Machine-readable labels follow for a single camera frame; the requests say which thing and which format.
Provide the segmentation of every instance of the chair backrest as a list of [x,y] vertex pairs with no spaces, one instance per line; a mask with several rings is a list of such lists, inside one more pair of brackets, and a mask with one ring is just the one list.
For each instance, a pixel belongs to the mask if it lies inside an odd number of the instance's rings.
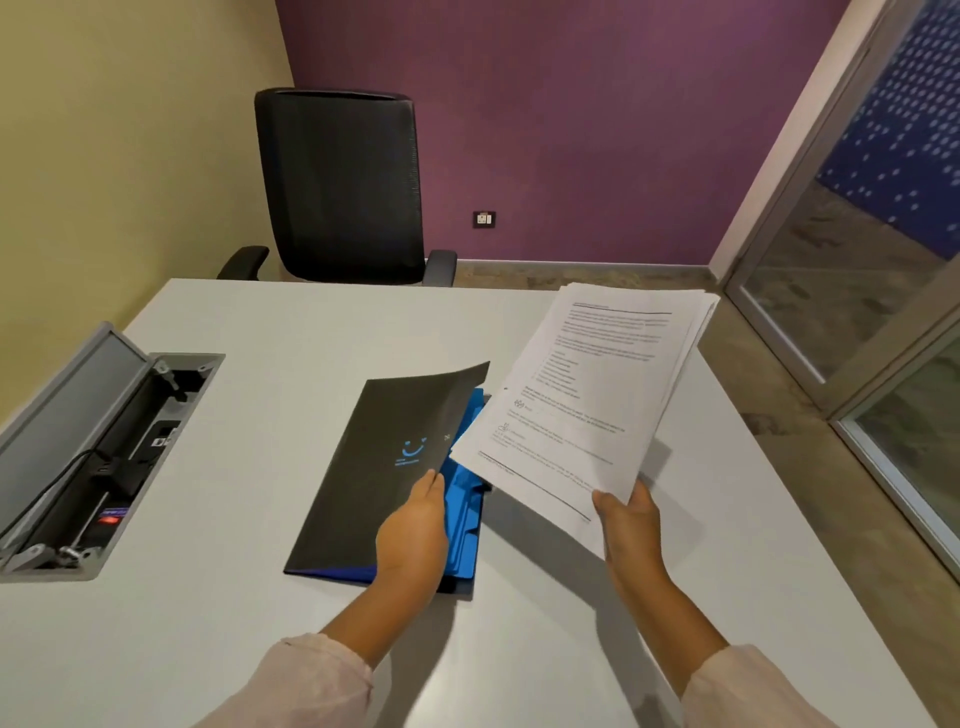
[[413,102],[366,91],[271,88],[253,100],[276,248],[302,279],[423,278]]

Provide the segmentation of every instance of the beige wall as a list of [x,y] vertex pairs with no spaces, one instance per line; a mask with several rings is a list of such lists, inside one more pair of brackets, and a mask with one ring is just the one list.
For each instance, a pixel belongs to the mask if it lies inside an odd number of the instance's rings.
[[272,245],[252,99],[290,83],[273,0],[0,4],[0,422],[98,322]]
[[787,117],[770,154],[734,215],[727,233],[710,260],[710,271],[722,279],[749,242],[750,233],[766,208],[790,163],[800,151],[817,117],[839,85],[857,50],[874,27],[886,0],[851,0],[840,24]]

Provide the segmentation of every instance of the pink sleeve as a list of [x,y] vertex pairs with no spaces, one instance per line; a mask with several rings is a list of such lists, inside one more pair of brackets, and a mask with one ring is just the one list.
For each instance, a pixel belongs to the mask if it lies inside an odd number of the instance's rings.
[[687,728],[836,728],[756,647],[727,647],[690,678]]
[[370,703],[371,670],[326,635],[281,640],[240,692],[194,728],[353,728]]

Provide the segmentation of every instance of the chair armrest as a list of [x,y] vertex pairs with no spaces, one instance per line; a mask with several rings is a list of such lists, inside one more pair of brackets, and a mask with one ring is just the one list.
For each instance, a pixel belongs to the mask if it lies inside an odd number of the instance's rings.
[[454,251],[430,251],[423,271],[423,285],[449,288],[457,275],[457,254]]
[[256,274],[263,261],[270,254],[270,248],[263,245],[248,245],[230,256],[230,260],[220,269],[217,280],[258,280]]

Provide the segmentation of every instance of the person's left hand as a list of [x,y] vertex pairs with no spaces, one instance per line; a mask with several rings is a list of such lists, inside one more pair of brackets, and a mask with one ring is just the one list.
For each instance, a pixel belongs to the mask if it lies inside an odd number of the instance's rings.
[[444,575],[447,549],[444,477],[431,470],[376,533],[376,581],[409,590],[425,605]]

